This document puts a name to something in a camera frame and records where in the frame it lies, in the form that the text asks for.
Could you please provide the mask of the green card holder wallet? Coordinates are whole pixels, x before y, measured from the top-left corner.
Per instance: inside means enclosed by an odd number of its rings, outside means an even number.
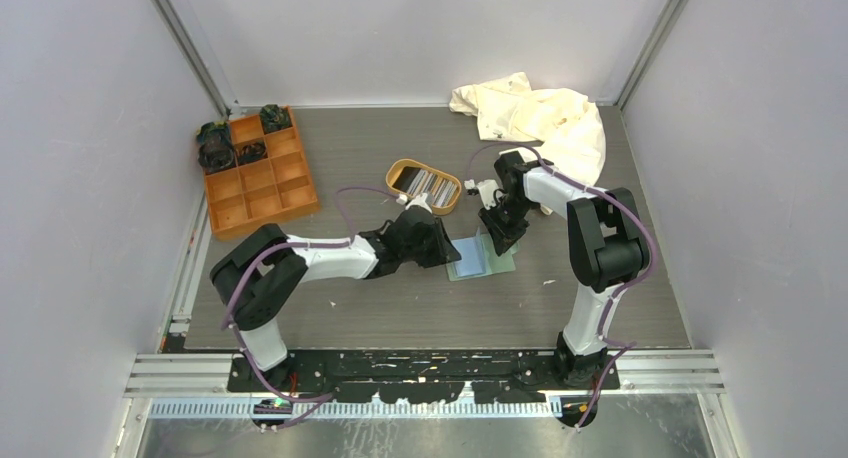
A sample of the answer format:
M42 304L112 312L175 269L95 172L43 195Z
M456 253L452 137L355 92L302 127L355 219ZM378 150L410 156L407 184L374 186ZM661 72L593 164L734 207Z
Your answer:
M493 240L488 233L452 240L451 244L460 253L461 259L446 265L449 281L482 278L516 270L514 254L519 250L518 244L514 244L502 255L495 252Z

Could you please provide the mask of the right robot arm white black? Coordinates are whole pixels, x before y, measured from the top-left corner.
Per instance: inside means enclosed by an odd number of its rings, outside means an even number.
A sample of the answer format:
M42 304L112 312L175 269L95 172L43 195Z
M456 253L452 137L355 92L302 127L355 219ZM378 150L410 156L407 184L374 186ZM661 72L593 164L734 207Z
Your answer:
M656 243L626 188L583 184L551 161L528 160L519 151L501 154L494 170L495 179L467 179L464 187L482 202L478 216L497 254L525 235L532 210L546 208L566 221L569 262L579 286L552 362L562 385L580 388L606 366L614 344L610 321L624 293L651 271Z

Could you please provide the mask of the tan oval card tray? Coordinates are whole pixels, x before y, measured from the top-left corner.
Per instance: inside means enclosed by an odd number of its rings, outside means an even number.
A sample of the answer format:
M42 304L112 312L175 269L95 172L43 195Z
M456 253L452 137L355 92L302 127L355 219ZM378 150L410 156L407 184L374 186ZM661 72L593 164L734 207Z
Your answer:
M427 205L437 216L450 214L463 191L458 178L410 158L391 165L385 181L390 190L410 199L425 195Z

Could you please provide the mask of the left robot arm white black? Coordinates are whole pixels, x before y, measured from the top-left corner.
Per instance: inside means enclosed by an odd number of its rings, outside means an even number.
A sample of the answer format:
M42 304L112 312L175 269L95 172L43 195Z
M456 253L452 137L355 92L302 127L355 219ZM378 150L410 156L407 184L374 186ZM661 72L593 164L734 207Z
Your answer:
M292 375L277 316L299 285L377 279L405 263L433 268L460 258L441 218L413 205L381 227L347 239L308 239L286 234L276 224L263 225L216 263L209 279L225 306L225 326L236 329L254 364L253 378L277 391Z

